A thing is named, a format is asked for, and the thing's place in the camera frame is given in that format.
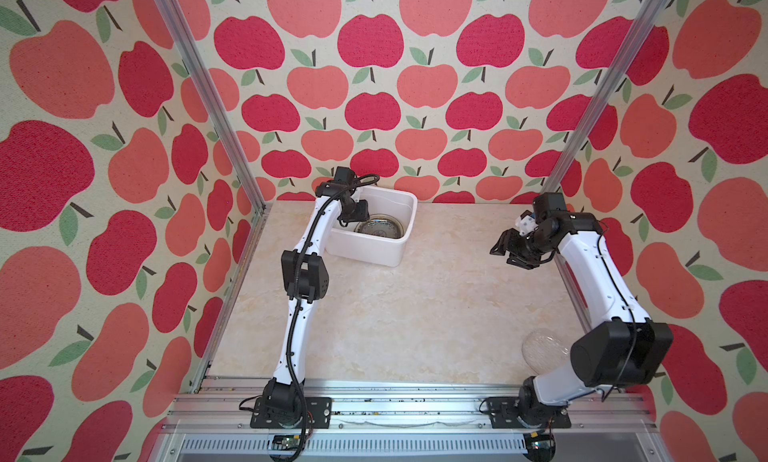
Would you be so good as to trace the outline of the brown glass plate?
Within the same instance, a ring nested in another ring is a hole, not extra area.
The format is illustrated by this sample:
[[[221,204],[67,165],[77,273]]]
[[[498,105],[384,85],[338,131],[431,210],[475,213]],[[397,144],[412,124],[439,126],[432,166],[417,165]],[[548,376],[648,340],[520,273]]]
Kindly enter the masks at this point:
[[[356,225],[355,232],[389,239],[399,239],[405,234],[403,224],[388,214],[372,214],[370,218]]]

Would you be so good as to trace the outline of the clear glass plate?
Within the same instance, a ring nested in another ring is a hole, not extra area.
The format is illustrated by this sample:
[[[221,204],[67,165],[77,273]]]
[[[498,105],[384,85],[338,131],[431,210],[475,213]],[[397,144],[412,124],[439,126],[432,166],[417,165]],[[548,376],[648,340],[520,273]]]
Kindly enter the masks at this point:
[[[522,355],[537,375],[551,372],[570,361],[569,348],[549,329],[531,331],[523,340]]]

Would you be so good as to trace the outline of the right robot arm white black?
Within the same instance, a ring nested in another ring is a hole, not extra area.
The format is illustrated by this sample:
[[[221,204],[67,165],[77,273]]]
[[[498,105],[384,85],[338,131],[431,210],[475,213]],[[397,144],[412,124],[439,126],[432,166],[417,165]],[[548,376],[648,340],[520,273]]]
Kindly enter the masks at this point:
[[[533,406],[563,407],[598,389],[610,393],[648,384],[674,340],[653,321],[622,278],[591,214],[524,211],[492,247],[508,264],[532,270],[561,256],[585,299],[590,329],[571,346],[562,366],[526,384]]]

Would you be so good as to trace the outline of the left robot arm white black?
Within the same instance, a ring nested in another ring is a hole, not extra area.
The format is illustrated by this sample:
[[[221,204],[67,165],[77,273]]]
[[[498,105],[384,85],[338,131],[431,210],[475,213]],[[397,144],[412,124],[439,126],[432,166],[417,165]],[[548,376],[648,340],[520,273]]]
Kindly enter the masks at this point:
[[[365,200],[354,192],[370,184],[364,176],[352,182],[325,182],[318,187],[318,198],[302,238],[292,250],[283,252],[280,263],[283,283],[289,297],[288,322],[282,354],[273,377],[264,389],[267,405],[282,411],[295,410],[303,399],[305,361],[314,304],[329,288],[329,273],[323,254],[335,224],[366,221]]]

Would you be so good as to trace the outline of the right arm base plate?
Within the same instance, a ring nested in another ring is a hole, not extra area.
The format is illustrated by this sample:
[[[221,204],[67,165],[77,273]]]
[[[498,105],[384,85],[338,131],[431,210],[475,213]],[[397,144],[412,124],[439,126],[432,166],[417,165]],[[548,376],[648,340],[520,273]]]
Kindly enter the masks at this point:
[[[494,429],[568,429],[572,422],[565,406],[528,407],[519,397],[487,397],[478,411],[489,418]]]

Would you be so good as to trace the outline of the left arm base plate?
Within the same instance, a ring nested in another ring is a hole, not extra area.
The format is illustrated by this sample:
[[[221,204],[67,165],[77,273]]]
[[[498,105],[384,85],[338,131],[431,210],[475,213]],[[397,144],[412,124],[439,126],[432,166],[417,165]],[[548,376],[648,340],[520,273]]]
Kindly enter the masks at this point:
[[[300,429],[304,421],[307,429],[328,429],[333,399],[330,397],[306,397],[302,404],[294,398],[286,408],[264,396],[256,400],[250,427],[254,429]]]

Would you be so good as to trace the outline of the aluminium front rail frame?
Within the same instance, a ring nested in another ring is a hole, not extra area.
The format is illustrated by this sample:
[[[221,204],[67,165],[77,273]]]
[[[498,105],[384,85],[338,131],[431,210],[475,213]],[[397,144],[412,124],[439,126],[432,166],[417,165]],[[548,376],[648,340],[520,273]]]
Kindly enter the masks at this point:
[[[255,428],[262,378],[207,376],[171,404],[150,447],[152,461],[270,461],[285,454],[286,431]],[[329,408],[311,430],[305,461],[522,461],[554,450],[558,461],[667,461],[671,455],[642,395],[573,402],[533,430],[495,402],[511,385],[311,380],[306,392]]]

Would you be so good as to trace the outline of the aluminium frame post right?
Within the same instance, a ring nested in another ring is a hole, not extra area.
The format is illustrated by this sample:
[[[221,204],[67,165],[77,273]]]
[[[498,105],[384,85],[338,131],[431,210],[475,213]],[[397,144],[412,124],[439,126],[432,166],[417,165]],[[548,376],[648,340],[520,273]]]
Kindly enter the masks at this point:
[[[562,186],[562,180],[566,176],[568,169],[572,166],[582,145],[586,144],[588,136],[596,126],[600,116],[607,108],[612,94],[619,88],[620,84],[628,78],[627,72],[639,54],[643,44],[645,44],[651,30],[654,28],[658,18],[666,10],[672,0],[644,0],[635,20],[632,22],[624,40],[622,40],[616,56],[614,56],[610,66],[606,68],[597,90],[580,118],[576,130],[568,136],[560,158],[558,158],[552,172],[544,180],[541,193],[556,192]]]

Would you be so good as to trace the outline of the aluminium frame post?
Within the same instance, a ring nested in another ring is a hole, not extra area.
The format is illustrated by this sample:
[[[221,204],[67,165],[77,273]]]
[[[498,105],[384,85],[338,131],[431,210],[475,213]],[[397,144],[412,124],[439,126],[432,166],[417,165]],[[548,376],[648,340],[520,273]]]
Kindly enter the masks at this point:
[[[562,186],[562,180],[566,176],[568,169],[572,166],[582,145],[586,144],[588,136],[596,126],[600,116],[607,108],[612,94],[619,88],[620,84],[628,78],[627,72],[639,54],[643,44],[645,44],[651,30],[654,28],[658,18],[666,10],[672,0],[644,0],[635,20],[632,22],[624,40],[622,40],[616,56],[614,56],[610,66],[606,68],[597,90],[580,118],[576,130],[568,136],[560,158],[558,158],[552,172],[544,180],[541,193],[556,192]]]
[[[202,104],[208,113],[213,128],[219,135],[233,170],[241,182],[251,204],[259,214],[266,214],[267,205],[255,178],[250,171],[245,152],[233,128],[212,76],[200,56],[196,40],[186,22],[184,11],[178,0],[154,0],[186,68],[196,86]]]

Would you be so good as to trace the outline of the aluminium frame post left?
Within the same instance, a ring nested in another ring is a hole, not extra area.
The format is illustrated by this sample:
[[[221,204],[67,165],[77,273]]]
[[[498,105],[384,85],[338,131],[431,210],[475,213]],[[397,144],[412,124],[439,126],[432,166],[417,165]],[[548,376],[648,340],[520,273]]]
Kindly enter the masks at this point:
[[[200,56],[196,40],[186,22],[184,11],[178,0],[154,0],[186,68],[196,86],[202,104],[208,113],[213,128],[219,135],[233,170],[241,182],[251,204],[259,214],[266,214],[267,205],[255,178],[250,171],[245,152],[233,128],[212,76]]]

